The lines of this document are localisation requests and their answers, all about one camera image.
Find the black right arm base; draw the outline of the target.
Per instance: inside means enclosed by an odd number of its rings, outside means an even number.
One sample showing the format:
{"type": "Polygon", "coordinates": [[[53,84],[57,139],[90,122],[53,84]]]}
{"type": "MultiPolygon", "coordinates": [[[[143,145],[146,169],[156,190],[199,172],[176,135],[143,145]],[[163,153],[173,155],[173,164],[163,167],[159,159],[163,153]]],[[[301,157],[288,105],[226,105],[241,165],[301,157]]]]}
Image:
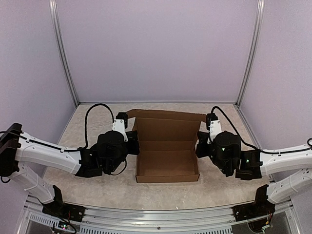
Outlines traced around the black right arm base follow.
{"type": "Polygon", "coordinates": [[[268,187],[268,185],[259,187],[253,202],[232,207],[236,222],[274,214],[275,204],[268,201],[268,187]]]}

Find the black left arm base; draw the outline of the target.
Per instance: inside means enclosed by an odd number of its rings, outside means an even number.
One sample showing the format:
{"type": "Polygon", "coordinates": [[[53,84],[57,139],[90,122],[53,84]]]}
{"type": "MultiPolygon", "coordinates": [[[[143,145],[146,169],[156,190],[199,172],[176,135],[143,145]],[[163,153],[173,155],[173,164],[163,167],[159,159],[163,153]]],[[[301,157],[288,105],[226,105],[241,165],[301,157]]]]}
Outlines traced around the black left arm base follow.
{"type": "Polygon", "coordinates": [[[63,202],[61,190],[53,185],[55,196],[53,201],[43,204],[42,212],[69,221],[82,222],[85,207],[63,202]]]}

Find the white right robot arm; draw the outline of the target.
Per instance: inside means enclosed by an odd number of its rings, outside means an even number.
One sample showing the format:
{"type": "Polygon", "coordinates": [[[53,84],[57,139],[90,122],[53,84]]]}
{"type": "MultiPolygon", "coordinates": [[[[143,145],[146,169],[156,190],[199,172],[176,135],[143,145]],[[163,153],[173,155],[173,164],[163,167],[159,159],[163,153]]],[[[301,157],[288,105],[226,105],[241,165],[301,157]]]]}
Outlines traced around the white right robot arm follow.
{"type": "Polygon", "coordinates": [[[287,178],[268,185],[266,199],[276,204],[300,192],[312,183],[312,140],[297,147],[281,150],[241,149],[240,136],[224,131],[215,136],[198,132],[196,156],[208,157],[226,176],[241,180],[259,179],[275,173],[297,170],[287,178]]]}

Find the brown cardboard box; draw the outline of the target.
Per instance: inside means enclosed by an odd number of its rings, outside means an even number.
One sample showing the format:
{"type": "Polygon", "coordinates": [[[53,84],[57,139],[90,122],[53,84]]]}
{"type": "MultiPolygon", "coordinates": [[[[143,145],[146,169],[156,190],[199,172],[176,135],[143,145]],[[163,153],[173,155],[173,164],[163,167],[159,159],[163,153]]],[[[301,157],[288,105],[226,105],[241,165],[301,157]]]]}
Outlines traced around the brown cardboard box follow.
{"type": "Polygon", "coordinates": [[[138,183],[196,182],[199,179],[195,145],[205,114],[132,109],[133,130],[138,133],[138,183]]]}

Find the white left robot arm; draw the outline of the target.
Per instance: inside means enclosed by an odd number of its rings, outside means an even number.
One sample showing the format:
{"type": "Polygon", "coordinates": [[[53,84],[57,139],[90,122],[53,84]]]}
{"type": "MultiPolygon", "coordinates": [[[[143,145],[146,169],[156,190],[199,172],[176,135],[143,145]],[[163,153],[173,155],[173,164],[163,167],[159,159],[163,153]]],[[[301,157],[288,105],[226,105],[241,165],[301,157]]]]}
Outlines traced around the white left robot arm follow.
{"type": "Polygon", "coordinates": [[[114,121],[110,131],[100,134],[90,148],[62,147],[37,139],[22,131],[18,123],[0,133],[0,175],[20,184],[59,217],[68,213],[68,205],[62,201],[57,187],[28,168],[27,162],[92,178],[103,174],[113,176],[127,155],[138,154],[138,132],[127,132],[120,119],[114,121]]]}

